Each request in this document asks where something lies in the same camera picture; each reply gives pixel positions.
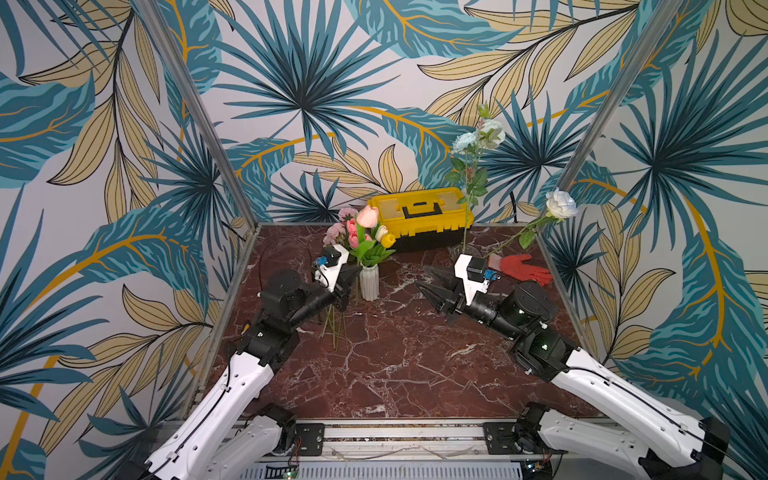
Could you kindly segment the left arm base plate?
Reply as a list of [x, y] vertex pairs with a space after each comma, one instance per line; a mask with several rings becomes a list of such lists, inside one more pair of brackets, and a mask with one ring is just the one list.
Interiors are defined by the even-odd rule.
[[298, 423], [281, 431], [275, 447], [269, 451], [273, 457], [289, 454], [299, 457], [322, 455], [326, 426], [322, 423]]

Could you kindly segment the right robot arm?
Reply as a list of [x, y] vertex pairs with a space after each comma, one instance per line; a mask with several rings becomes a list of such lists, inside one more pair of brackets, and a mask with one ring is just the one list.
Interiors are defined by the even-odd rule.
[[638, 479], [720, 479], [730, 429], [697, 419], [614, 374], [550, 326], [556, 305], [535, 281], [509, 294], [490, 291], [496, 271], [463, 255], [452, 270], [427, 267], [420, 292], [449, 323], [465, 316], [512, 341], [511, 359], [526, 374], [565, 390], [616, 422], [609, 428], [529, 403], [503, 435], [521, 453], [575, 453]]

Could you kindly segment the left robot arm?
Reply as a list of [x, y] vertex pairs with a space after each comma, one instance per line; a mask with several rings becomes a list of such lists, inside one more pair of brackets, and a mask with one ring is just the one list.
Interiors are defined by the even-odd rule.
[[274, 404], [234, 437], [228, 434], [298, 346], [299, 326], [327, 308], [344, 308], [360, 271], [358, 265], [321, 266], [310, 283], [294, 270], [273, 275], [260, 293], [259, 314], [216, 385], [146, 461], [128, 462], [118, 478], [237, 479], [264, 456], [295, 448], [295, 416]]

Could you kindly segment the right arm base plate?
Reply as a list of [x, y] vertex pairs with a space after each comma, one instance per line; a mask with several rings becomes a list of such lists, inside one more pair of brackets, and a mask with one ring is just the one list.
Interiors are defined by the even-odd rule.
[[516, 422], [486, 422], [482, 424], [486, 448], [490, 455], [559, 455], [565, 450], [552, 449], [538, 433]]

